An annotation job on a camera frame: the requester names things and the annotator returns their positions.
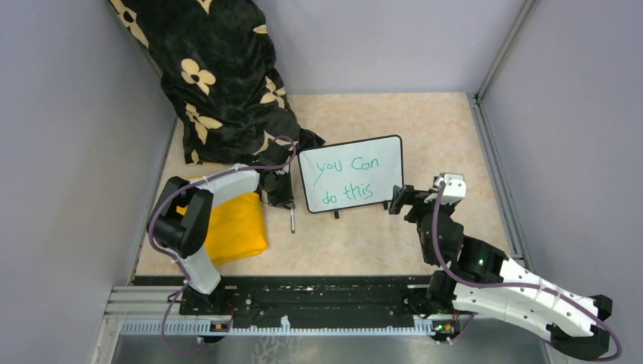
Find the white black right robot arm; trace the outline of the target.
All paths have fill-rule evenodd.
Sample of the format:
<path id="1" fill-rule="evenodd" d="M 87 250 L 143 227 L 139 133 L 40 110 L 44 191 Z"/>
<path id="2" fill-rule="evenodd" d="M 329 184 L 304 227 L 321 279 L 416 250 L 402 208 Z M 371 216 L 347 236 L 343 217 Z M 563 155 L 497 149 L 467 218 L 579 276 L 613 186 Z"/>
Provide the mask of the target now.
<path id="1" fill-rule="evenodd" d="M 422 258 L 438 267 L 426 290 L 425 312 L 485 315 L 537 335 L 575 359 L 606 362 L 623 348 L 606 320 L 613 301 L 583 296 L 529 271 L 504 251 L 465 235 L 451 215 L 466 195 L 463 181 L 438 178 L 432 189 L 395 186 L 389 213 L 410 206 L 405 221 L 416 226 Z"/>

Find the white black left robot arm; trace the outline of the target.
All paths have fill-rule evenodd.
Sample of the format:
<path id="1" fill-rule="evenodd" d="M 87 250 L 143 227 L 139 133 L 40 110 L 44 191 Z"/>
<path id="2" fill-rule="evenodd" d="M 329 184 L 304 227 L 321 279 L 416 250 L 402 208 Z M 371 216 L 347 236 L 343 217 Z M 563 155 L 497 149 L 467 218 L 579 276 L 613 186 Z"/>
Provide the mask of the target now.
<path id="1" fill-rule="evenodd" d="M 213 208 L 256 191 L 263 171 L 281 170 L 295 156 L 291 152 L 281 165 L 235 164 L 208 177 L 192 181 L 172 177 L 165 183 L 148 221 L 149 242 L 177 264 L 185 284 L 199 293 L 197 303 L 206 312 L 219 313 L 227 304 L 226 291 L 218 288 L 221 274 L 205 248 Z"/>

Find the white whiteboard black frame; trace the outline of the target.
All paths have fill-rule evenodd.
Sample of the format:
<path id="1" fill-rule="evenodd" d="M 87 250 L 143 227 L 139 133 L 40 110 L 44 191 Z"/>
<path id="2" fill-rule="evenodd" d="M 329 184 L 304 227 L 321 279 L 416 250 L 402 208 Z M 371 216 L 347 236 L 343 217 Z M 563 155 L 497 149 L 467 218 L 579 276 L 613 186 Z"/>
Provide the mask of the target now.
<path id="1" fill-rule="evenodd" d="M 393 134 L 307 149 L 298 165 L 310 213 L 382 204 L 403 186 L 403 140 Z"/>

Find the white marker pen body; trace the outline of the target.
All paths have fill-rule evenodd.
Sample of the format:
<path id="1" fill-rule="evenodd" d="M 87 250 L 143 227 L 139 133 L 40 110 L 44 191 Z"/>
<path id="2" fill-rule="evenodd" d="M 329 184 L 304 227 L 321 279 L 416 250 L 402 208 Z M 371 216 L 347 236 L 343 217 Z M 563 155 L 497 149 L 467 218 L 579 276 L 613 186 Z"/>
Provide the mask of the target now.
<path id="1" fill-rule="evenodd" d="M 296 207 L 295 207 L 295 206 L 291 206 L 291 207 L 289 208 L 289 216 L 290 216 L 290 232 L 291 232 L 291 234 L 295 234 L 295 233 L 296 233 L 296 216 L 295 216 L 295 211 L 296 211 Z"/>

